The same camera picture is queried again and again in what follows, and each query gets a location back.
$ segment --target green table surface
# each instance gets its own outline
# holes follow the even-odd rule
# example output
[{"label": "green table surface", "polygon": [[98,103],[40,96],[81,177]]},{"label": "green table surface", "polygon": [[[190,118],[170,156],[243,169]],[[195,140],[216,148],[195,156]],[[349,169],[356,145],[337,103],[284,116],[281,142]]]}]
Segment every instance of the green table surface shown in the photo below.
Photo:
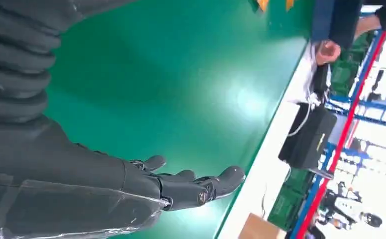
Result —
[{"label": "green table surface", "polygon": [[[47,114],[69,137],[161,172],[249,170],[308,41],[312,0],[139,0],[63,35]],[[235,195],[126,238],[209,239]]]}]

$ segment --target cable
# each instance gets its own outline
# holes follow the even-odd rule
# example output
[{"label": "cable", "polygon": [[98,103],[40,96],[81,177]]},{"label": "cable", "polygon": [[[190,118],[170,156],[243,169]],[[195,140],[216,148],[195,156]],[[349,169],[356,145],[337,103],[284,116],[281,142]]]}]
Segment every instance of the cable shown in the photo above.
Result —
[{"label": "cable", "polygon": [[261,199],[261,218],[264,219],[266,215],[266,210],[264,209],[264,197],[266,196],[266,191],[267,191],[267,183],[264,184],[264,194]]},{"label": "cable", "polygon": [[306,117],[303,119],[303,122],[301,122],[301,124],[297,127],[297,129],[294,130],[294,132],[288,134],[288,137],[296,135],[304,127],[304,124],[306,124],[306,122],[309,118],[310,108],[311,108],[311,104],[312,104],[310,102],[311,100],[310,100],[310,89],[309,88],[307,89],[307,97],[306,98],[307,98],[307,103],[309,104],[309,106],[307,107]]}]

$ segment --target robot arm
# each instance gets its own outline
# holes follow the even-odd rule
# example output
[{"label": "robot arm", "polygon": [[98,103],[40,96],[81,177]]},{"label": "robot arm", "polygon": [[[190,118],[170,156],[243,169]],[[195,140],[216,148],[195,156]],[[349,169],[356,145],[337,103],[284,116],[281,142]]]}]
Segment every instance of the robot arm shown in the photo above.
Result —
[{"label": "robot arm", "polygon": [[162,209],[199,207],[243,182],[235,166],[199,179],[188,170],[153,174],[162,157],[129,162],[91,151],[43,115],[60,34],[129,1],[0,0],[0,238],[129,233]]}]

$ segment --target robotic hand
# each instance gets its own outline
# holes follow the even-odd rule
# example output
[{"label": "robotic hand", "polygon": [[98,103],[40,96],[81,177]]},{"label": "robotic hand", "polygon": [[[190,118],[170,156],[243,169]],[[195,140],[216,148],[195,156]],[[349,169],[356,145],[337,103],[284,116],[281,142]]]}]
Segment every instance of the robotic hand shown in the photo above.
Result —
[{"label": "robotic hand", "polygon": [[130,233],[161,210],[199,207],[243,182],[235,166],[198,179],[189,170],[153,174],[161,156],[129,162],[91,151],[43,115],[60,34],[127,2],[0,0],[0,238]]}]

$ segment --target black device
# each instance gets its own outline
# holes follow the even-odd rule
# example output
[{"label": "black device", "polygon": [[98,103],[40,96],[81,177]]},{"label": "black device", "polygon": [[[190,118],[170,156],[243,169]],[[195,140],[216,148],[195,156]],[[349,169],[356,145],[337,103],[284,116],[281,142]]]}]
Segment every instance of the black device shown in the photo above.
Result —
[{"label": "black device", "polygon": [[[292,124],[290,133],[294,132],[306,119],[308,107],[310,107],[308,103],[300,103],[300,110]],[[286,139],[279,153],[279,158],[294,168],[317,168],[318,160],[324,152],[336,121],[336,116],[323,106],[316,107],[310,111],[301,130]]]}]

